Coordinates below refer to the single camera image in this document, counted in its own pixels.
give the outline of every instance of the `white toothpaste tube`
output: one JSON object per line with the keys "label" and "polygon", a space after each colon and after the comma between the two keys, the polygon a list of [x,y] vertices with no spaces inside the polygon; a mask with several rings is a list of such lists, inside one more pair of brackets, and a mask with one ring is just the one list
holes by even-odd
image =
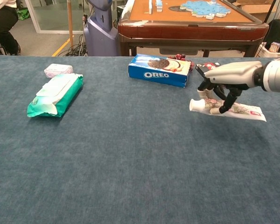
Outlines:
{"label": "white toothpaste tube", "polygon": [[190,111],[196,111],[208,115],[221,116],[221,117],[231,117],[231,118],[241,118],[241,119],[251,119],[251,120],[262,120],[266,122],[266,118],[261,111],[260,107],[249,106],[239,103],[234,103],[231,109],[223,114],[211,114],[210,110],[212,108],[219,108],[223,105],[223,100],[216,99],[201,99],[190,101]]}

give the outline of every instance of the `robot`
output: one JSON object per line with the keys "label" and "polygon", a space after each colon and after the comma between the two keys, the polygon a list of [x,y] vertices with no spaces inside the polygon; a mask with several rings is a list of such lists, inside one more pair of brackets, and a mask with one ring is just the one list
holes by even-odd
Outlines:
{"label": "robot", "polygon": [[[205,72],[204,81],[198,87],[200,98],[212,98],[214,91],[224,100],[220,108],[212,108],[211,114],[227,112],[242,91],[261,86],[264,91],[280,92],[280,59],[273,60],[266,65],[259,61],[235,62],[222,65]],[[224,87],[230,92],[227,97]]]}
{"label": "robot", "polygon": [[112,25],[112,0],[88,0],[94,14],[85,18],[88,56],[119,56],[119,35]]}

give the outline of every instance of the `yellow floor line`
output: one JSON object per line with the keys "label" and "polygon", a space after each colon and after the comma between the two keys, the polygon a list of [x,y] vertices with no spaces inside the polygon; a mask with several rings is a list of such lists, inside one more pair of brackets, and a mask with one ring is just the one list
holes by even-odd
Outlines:
{"label": "yellow floor line", "polygon": [[56,55],[59,54],[59,52],[70,42],[70,39],[68,39],[66,42],[64,42],[64,44],[57,50],[55,51],[55,53],[52,55],[52,57],[55,57]]}

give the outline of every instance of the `oreo cookie image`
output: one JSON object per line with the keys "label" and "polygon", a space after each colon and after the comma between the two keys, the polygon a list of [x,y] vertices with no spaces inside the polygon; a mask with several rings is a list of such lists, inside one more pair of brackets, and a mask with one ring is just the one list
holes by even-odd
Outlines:
{"label": "oreo cookie image", "polygon": [[159,60],[149,60],[148,65],[155,69],[163,69],[169,65],[169,61],[163,58],[160,58]]}
{"label": "oreo cookie image", "polygon": [[181,71],[183,68],[183,65],[181,65],[177,60],[174,59],[168,59],[169,65],[166,68],[163,68],[164,70],[170,70],[170,71]]}

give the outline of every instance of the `mahjong tiles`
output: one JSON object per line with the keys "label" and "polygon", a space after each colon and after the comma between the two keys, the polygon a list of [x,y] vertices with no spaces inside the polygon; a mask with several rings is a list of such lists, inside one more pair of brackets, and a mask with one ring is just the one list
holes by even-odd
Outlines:
{"label": "mahjong tiles", "polygon": [[192,16],[198,18],[205,17],[208,20],[214,17],[225,17],[231,11],[226,7],[220,5],[216,0],[211,1],[187,1],[181,4],[180,10],[186,10],[192,13]]}
{"label": "mahjong tiles", "polygon": [[157,7],[157,12],[163,11],[163,2],[162,2],[162,0],[155,0],[155,6]]}

